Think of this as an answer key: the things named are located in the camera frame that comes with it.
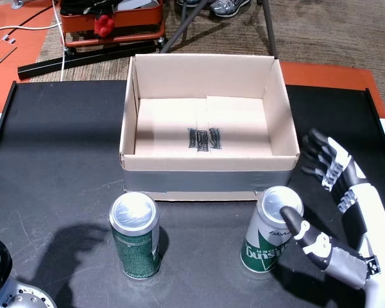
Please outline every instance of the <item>table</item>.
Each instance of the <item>table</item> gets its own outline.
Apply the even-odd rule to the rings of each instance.
[[[344,144],[385,205],[385,140],[367,93],[287,89],[298,136],[317,127]],[[272,273],[249,274],[239,249],[254,202],[159,203],[161,269],[126,278],[108,224],[123,192],[124,91],[125,81],[17,86],[0,140],[0,240],[12,275],[59,307],[362,307],[362,291],[319,272],[294,241]],[[289,186],[311,223],[345,240],[334,202],[299,165]]]

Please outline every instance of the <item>aluminum can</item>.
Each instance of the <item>aluminum can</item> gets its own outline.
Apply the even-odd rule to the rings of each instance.
[[[110,224],[123,271],[134,279],[148,278],[160,268],[157,204],[141,192],[118,197],[110,209]]]
[[[241,248],[241,260],[249,270],[271,271],[291,238],[280,214],[285,206],[293,207],[301,216],[304,214],[299,195],[286,186],[271,187],[259,198]]]

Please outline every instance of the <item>open cardboard box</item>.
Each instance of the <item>open cardboard box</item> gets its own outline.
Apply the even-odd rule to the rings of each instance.
[[[120,158],[127,191],[155,200],[256,200],[299,157],[272,56],[136,55]]]

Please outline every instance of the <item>beer can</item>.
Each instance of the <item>beer can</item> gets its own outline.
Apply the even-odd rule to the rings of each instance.
[[[110,224],[123,271],[134,279],[148,278],[160,268],[158,207],[141,192],[128,192],[113,203]]]
[[[280,209],[285,206],[304,214],[299,195],[288,187],[271,187],[259,198],[241,249],[241,260],[249,270],[256,273],[271,271],[291,238],[280,214]]]

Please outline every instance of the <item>white cable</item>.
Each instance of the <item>white cable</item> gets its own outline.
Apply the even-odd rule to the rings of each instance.
[[[47,30],[47,29],[55,28],[57,26],[58,26],[57,24],[53,24],[48,27],[38,27],[38,28],[23,27],[23,26],[5,26],[5,27],[0,27],[0,30],[4,30],[4,29]]]
[[[53,2],[54,16],[56,17],[56,21],[57,21],[57,25],[56,25],[56,26],[58,26],[58,29],[60,30],[60,34],[61,34],[61,36],[62,36],[62,43],[63,43],[62,74],[61,74],[61,77],[60,77],[60,81],[63,81],[63,75],[64,75],[64,62],[65,62],[65,52],[64,52],[64,49],[65,49],[65,42],[64,42],[64,35],[63,35],[62,25],[61,25],[61,22],[58,20],[58,16],[57,16],[56,4],[54,3],[54,0],[52,0],[52,2]]]

